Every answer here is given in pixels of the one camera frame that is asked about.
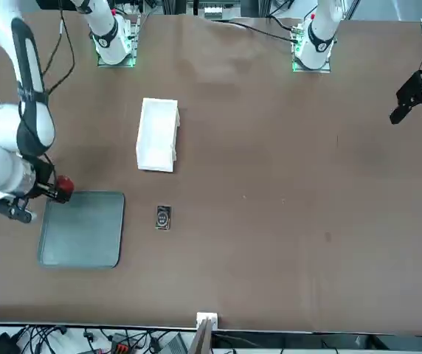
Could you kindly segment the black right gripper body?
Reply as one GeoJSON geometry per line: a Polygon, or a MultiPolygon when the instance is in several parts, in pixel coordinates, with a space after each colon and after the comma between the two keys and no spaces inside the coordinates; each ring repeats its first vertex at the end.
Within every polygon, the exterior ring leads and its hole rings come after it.
{"type": "Polygon", "coordinates": [[[50,183],[50,177],[54,172],[54,167],[51,163],[34,157],[32,158],[32,166],[35,171],[35,183],[32,188],[32,197],[37,198],[41,195],[47,198],[55,198],[55,185],[50,183]]]}

